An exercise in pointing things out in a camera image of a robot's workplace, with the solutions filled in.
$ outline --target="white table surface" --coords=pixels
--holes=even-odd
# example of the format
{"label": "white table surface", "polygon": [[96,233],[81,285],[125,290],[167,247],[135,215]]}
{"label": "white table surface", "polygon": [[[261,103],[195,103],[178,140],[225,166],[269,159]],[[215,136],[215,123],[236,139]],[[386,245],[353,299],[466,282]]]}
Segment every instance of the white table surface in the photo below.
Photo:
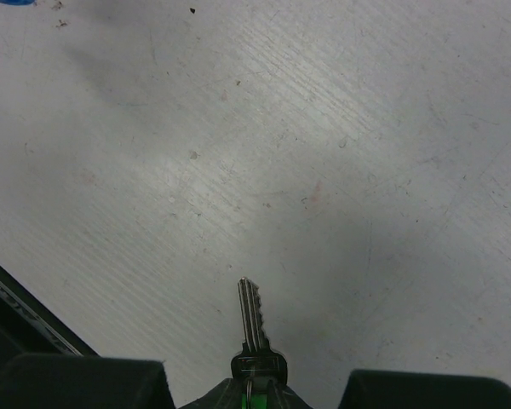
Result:
{"label": "white table surface", "polygon": [[511,0],[61,1],[0,5],[0,263],[82,339],[182,405],[248,276],[317,408],[511,384]]}

